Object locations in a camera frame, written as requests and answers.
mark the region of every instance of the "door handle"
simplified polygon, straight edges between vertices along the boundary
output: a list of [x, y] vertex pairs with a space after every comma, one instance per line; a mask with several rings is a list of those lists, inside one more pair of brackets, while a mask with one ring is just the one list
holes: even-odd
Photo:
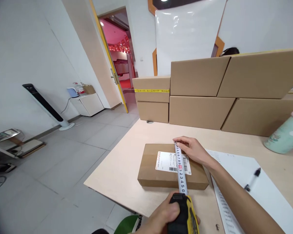
[[114, 78], [115, 84], [118, 85], [118, 81], [117, 81], [117, 78], [116, 78], [116, 74], [115, 73], [114, 73], [114, 76], [111, 76], [111, 78]]

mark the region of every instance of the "cardboard box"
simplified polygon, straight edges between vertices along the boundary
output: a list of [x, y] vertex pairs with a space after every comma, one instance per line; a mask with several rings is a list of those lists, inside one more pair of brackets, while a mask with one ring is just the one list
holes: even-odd
[[[178, 188], [177, 173], [155, 169], [158, 152], [175, 153], [174, 144], [146, 144], [144, 147], [138, 181], [141, 186]], [[204, 190], [208, 179], [201, 164], [190, 160], [191, 174], [186, 175], [188, 189]]]
[[293, 50], [232, 56], [217, 97], [283, 98], [293, 87]]
[[168, 103], [137, 102], [141, 120], [168, 123]]
[[[169, 102], [168, 92], [153, 92], [154, 90], [169, 90], [169, 76], [138, 77], [133, 79], [136, 101]], [[152, 92], [139, 92], [141, 90], [152, 90]]]
[[293, 111], [293, 95], [283, 99], [238, 98], [221, 130], [269, 137]]
[[172, 62], [170, 95], [217, 96], [229, 59], [215, 57]]
[[169, 123], [220, 130], [235, 98], [170, 96]]

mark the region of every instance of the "measuring tape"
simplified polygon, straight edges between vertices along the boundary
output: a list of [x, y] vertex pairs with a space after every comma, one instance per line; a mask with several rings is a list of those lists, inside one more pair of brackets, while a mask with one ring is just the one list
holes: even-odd
[[168, 234], [200, 234], [199, 224], [193, 208], [191, 197], [188, 196], [186, 174], [181, 159], [181, 149], [175, 143], [179, 193], [173, 194], [169, 203], [178, 202], [180, 213], [175, 221], [167, 224]]
[[188, 195], [188, 188], [186, 182], [186, 174], [185, 174], [185, 167], [182, 161], [181, 149], [175, 143], [175, 151], [176, 151], [176, 162], [177, 162], [177, 173], [178, 173], [178, 185], [179, 185], [179, 192]]
[[135, 92], [145, 93], [169, 93], [169, 89], [134, 89]]

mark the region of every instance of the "yellow door frame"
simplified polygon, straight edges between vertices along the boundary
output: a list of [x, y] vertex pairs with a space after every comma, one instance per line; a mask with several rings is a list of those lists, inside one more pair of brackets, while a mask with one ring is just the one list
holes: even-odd
[[123, 100], [123, 103], [124, 103], [124, 106], [125, 106], [125, 109], [126, 109], [126, 112], [128, 113], [128, 109], [127, 109], [127, 105], [126, 105], [126, 102], [125, 102], [125, 98], [124, 98], [124, 95], [123, 95], [123, 92], [122, 92], [122, 89], [121, 89], [121, 86], [120, 86], [120, 83], [119, 83], [119, 79], [118, 79], [117, 73], [115, 72], [114, 63], [112, 61], [112, 58], [111, 58], [111, 55], [110, 55], [110, 51], [109, 51], [108, 46], [107, 46], [106, 39], [105, 39], [105, 36], [104, 36], [103, 31], [102, 31], [102, 28], [101, 28], [101, 24], [99, 22], [99, 19], [98, 19], [97, 13], [95, 11], [95, 8], [94, 8], [94, 5], [93, 5], [92, 0], [89, 0], [89, 2], [90, 2], [90, 5], [91, 5], [91, 9], [92, 9], [92, 12], [93, 12], [93, 16], [94, 16], [95, 22], [96, 22], [96, 24], [98, 26], [98, 29], [99, 29], [99, 32], [100, 32], [100, 36], [101, 36], [101, 39], [102, 39], [102, 42], [103, 42], [105, 51], [107, 53], [108, 60], [110, 61], [110, 64], [111, 64], [111, 67], [112, 67], [112, 73], [113, 73], [113, 76], [114, 76], [115, 83], [118, 86], [118, 89], [119, 89], [121, 98]]

